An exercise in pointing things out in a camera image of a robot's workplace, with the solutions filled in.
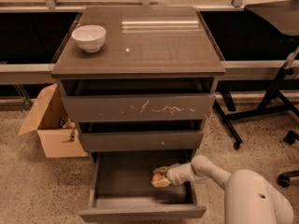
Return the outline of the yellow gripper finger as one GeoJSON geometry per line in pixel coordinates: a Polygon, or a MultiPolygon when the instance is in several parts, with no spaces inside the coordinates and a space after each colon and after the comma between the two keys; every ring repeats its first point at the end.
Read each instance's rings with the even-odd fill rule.
{"type": "Polygon", "coordinates": [[[162,167],[158,167],[158,168],[156,168],[154,171],[153,171],[153,173],[154,174],[166,174],[169,170],[171,170],[171,169],[174,169],[174,168],[176,168],[176,167],[178,167],[179,166],[179,163],[175,163],[175,164],[172,164],[172,165],[170,165],[170,166],[162,166],[162,167]]]}
{"type": "Polygon", "coordinates": [[[155,188],[165,188],[170,186],[170,181],[166,177],[162,177],[159,180],[152,180],[151,184],[155,188]]]}

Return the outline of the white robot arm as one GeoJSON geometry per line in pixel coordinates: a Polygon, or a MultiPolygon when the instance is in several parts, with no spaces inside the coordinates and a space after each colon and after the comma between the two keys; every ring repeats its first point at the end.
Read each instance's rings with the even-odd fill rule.
{"type": "Polygon", "coordinates": [[[164,188],[205,178],[224,190],[225,224],[293,223],[292,205],[263,176],[247,169],[229,173],[202,155],[188,163],[155,169],[151,184],[164,188]]]}

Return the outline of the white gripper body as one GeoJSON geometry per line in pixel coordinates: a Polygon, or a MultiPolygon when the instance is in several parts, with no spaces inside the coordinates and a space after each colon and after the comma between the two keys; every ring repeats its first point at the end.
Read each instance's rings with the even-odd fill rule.
{"type": "Polygon", "coordinates": [[[167,168],[165,174],[167,180],[172,185],[181,185],[185,182],[184,179],[184,166],[180,164],[174,164],[167,168]]]}

